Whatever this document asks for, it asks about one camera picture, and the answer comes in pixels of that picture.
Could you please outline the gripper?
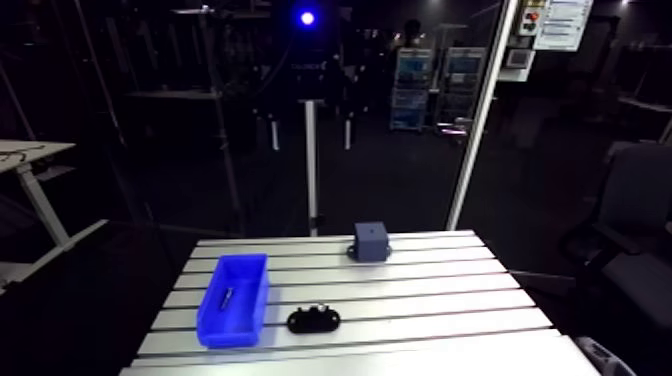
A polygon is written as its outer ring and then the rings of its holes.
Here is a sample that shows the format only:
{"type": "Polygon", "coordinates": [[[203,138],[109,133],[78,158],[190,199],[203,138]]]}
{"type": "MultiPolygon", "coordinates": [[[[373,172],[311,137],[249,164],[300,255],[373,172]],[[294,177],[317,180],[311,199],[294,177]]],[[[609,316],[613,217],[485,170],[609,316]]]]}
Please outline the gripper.
{"type": "MultiPolygon", "coordinates": [[[[299,51],[291,54],[284,70],[288,94],[297,100],[325,100],[333,89],[337,76],[337,58],[324,51],[299,51]]],[[[339,107],[343,132],[343,149],[349,151],[356,141],[358,120],[362,109],[357,101],[344,101],[339,107]]],[[[256,118],[265,129],[266,139],[274,152],[280,147],[280,118],[278,111],[258,102],[256,118]]]]}

